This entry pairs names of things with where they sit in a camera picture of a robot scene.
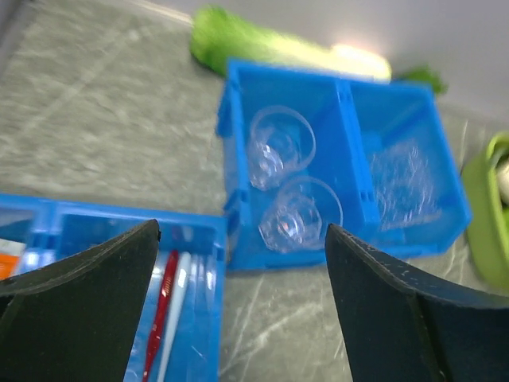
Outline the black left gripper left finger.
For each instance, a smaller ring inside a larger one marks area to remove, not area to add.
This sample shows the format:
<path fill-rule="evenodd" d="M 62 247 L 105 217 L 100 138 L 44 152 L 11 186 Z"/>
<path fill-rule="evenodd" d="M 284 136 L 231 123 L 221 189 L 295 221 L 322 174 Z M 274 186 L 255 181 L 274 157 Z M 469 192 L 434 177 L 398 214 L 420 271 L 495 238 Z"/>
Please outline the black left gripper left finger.
<path fill-rule="evenodd" d="M 132 229 L 1 282 L 3 381 L 121 381 L 160 240 Z"/>

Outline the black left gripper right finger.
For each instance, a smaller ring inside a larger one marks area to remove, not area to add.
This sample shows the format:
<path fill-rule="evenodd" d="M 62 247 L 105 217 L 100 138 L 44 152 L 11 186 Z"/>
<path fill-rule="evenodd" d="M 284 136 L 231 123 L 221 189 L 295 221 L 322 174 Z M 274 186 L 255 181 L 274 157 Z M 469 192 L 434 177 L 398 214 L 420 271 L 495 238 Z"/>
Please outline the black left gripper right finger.
<path fill-rule="evenodd" d="M 507 380 L 506 297 L 431 275 L 335 224 L 324 249 L 353 380 Z"/>

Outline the clear plastic tray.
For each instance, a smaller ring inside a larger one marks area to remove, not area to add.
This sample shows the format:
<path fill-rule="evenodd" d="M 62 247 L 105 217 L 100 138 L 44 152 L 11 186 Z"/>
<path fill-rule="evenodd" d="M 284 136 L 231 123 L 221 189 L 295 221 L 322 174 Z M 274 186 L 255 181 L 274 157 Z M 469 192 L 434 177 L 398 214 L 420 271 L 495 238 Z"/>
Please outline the clear plastic tray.
<path fill-rule="evenodd" d="M 441 215 L 428 160 L 413 139 L 368 157 L 383 232 L 435 221 Z"/>

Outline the clear faceted plastic cup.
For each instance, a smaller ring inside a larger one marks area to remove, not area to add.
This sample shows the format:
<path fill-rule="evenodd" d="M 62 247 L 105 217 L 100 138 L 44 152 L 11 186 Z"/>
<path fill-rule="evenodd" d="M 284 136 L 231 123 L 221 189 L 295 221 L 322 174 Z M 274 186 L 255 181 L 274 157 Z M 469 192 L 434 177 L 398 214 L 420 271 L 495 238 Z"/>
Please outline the clear faceted plastic cup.
<path fill-rule="evenodd" d="M 342 225 L 343 206 L 336 192 L 315 177 L 290 179 L 263 213 L 258 230 L 271 251 L 316 251 L 330 224 Z"/>

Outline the red toothbrush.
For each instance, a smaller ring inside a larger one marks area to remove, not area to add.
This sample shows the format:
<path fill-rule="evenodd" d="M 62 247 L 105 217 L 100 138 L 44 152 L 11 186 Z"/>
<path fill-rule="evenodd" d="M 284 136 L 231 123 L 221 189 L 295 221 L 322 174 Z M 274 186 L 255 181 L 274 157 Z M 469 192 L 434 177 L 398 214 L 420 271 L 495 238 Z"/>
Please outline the red toothbrush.
<path fill-rule="evenodd" d="M 161 287 L 158 294 L 157 309 L 147 341 L 146 359 L 142 375 L 142 382 L 148 381 L 154 359 L 160 348 L 163 326 L 165 324 L 165 318 L 169 309 L 169 301 L 171 299 L 178 260 L 178 250 L 172 250 L 169 253 L 169 257 L 165 265 Z"/>

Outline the orange toothpaste tube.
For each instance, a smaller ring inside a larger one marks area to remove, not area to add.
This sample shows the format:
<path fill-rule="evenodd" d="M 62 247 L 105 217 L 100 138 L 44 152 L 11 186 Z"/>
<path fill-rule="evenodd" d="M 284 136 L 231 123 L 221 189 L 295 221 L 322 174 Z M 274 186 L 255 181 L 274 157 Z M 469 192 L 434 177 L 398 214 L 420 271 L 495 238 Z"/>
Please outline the orange toothpaste tube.
<path fill-rule="evenodd" d="M 8 279 L 17 268 L 19 257 L 15 255 L 0 255 L 0 279 Z"/>

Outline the white toothbrush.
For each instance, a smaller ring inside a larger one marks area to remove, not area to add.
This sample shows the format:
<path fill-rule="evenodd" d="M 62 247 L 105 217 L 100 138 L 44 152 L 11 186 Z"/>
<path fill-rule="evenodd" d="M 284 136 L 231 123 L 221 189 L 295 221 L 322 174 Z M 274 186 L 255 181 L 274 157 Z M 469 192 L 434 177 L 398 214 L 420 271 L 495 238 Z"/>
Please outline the white toothbrush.
<path fill-rule="evenodd" d="M 188 251 L 182 252 L 177 263 L 176 280 L 173 285 L 172 296 L 169 302 L 169 312 L 165 327 L 164 345 L 157 374 L 157 382 L 163 382 L 165 380 L 169 356 L 176 335 L 178 322 L 181 316 L 182 306 L 185 300 L 185 294 L 191 270 L 191 262 L 191 254 Z"/>

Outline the blue bin with toiletries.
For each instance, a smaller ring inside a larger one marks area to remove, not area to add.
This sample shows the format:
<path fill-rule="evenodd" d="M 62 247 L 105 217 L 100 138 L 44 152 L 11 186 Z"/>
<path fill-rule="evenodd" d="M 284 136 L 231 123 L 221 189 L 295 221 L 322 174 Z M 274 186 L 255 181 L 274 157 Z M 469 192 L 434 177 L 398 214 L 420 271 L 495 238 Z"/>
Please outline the blue bin with toiletries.
<path fill-rule="evenodd" d="M 99 245 L 145 220 L 161 238 L 124 379 L 142 380 L 147 341 L 171 251 L 188 252 L 186 293 L 167 361 L 167 381 L 216 381 L 225 279 L 226 220 L 163 210 L 1 195 L 1 252 L 19 258 L 14 273 L 44 267 Z"/>

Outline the green vegetable basket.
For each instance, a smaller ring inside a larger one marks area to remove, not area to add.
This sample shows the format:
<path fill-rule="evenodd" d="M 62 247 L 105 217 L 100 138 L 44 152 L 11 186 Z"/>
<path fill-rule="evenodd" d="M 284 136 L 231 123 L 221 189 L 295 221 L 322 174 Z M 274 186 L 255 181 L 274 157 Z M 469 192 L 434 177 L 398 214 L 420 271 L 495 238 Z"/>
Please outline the green vegetable basket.
<path fill-rule="evenodd" d="M 462 180 L 472 208 L 467 238 L 472 261 L 492 287 L 508 289 L 508 205 L 499 192 L 499 162 L 508 162 L 508 134 L 497 134 L 471 158 Z"/>

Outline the blue bin with cups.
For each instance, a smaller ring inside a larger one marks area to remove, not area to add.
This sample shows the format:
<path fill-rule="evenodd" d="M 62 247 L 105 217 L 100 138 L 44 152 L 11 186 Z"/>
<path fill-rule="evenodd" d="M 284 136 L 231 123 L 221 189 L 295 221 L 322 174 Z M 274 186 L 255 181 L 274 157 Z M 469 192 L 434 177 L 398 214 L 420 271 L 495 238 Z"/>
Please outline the blue bin with cups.
<path fill-rule="evenodd" d="M 278 187 L 262 191 L 250 182 L 247 142 L 257 111 L 290 107 L 312 126 L 317 150 L 308 166 Z M 432 91 L 401 82 L 381 84 L 324 72 L 231 60 L 218 110 L 223 141 L 223 207 L 231 245 L 229 268 L 254 271 L 310 267 L 325 262 L 316 251 L 271 251 L 258 225 L 279 189 L 310 176 L 329 185 L 343 206 L 341 227 L 400 259 L 445 252 L 472 219 Z M 368 157 L 413 139 L 429 163 L 441 215 L 430 223 L 383 232 Z"/>

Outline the green leaf toy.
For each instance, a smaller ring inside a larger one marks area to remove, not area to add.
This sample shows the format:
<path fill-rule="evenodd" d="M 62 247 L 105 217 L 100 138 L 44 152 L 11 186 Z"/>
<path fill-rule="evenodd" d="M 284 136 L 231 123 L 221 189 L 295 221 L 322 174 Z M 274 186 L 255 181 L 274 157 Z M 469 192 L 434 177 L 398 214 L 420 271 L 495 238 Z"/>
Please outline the green leaf toy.
<path fill-rule="evenodd" d="M 440 73 L 432 70 L 427 65 L 400 72 L 394 79 L 429 85 L 436 95 L 444 95 L 449 89 L 447 83 L 441 78 Z"/>

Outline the green napa cabbage toy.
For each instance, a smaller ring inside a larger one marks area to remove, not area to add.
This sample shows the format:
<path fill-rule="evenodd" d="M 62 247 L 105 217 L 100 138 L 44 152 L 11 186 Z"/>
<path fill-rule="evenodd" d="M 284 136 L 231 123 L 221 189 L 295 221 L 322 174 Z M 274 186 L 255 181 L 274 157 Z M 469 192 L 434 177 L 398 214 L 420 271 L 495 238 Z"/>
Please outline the green napa cabbage toy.
<path fill-rule="evenodd" d="M 202 65 L 224 76 L 230 58 L 306 67 L 389 82 L 387 59 L 349 45 L 325 48 L 303 38 L 256 25 L 220 6 L 200 8 L 193 18 L 190 52 Z"/>

